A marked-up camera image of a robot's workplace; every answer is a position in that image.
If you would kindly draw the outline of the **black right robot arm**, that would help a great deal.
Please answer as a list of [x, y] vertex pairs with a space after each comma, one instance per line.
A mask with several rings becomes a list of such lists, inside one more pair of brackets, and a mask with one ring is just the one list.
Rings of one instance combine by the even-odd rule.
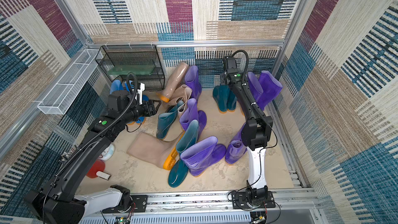
[[246, 73], [246, 69], [243, 72], [239, 71], [233, 55], [223, 58], [221, 82], [228, 85], [235, 94], [246, 119], [241, 132], [242, 141], [250, 157], [246, 193], [257, 199], [265, 197], [268, 193], [264, 160], [272, 126], [269, 123], [271, 118], [260, 110], [250, 92]]

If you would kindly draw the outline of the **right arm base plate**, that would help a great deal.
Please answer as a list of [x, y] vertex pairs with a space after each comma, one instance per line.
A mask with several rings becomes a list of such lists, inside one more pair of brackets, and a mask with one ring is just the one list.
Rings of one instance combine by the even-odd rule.
[[268, 191], [266, 195], [262, 195], [259, 198], [250, 196], [246, 191], [231, 191], [228, 194], [228, 200], [232, 202], [234, 209], [244, 211], [276, 207], [272, 191]]

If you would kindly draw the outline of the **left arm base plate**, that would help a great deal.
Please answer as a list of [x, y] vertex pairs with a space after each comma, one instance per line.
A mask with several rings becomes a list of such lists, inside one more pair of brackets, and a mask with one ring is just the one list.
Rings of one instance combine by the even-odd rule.
[[115, 206], [102, 210], [103, 214], [128, 214], [128, 213], [143, 213], [146, 211], [147, 195], [130, 195], [122, 197], [121, 202]]

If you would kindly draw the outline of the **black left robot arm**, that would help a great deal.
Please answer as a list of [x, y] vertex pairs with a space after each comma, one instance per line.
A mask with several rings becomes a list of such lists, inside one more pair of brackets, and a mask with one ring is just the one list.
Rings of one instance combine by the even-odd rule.
[[129, 211], [133, 200], [130, 190], [113, 185], [93, 196], [76, 196], [77, 188], [100, 154], [108, 148], [126, 125], [140, 117], [154, 116], [159, 100], [138, 103], [134, 90], [114, 91], [102, 114], [88, 127], [78, 148], [63, 163], [60, 171], [39, 190], [24, 197], [30, 211], [45, 224], [77, 224], [82, 218], [113, 208]]

